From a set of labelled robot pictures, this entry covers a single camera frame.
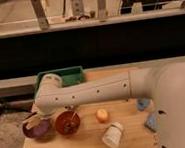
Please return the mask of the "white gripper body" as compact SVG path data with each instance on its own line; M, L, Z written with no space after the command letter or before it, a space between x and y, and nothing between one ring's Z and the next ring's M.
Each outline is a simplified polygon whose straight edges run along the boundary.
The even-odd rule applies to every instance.
M33 112L33 114L29 115L24 121L22 125L27 130L32 130L34 128L41 128L43 126L49 127L50 126L50 119L49 115L38 114Z

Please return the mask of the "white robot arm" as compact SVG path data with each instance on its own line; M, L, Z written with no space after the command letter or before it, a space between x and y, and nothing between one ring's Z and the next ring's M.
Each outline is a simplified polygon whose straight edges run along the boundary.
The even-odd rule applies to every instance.
M130 70L67 88L62 83L59 75L42 77L34 97L41 119L59 107L148 98L154 102L159 148L185 148L185 62Z

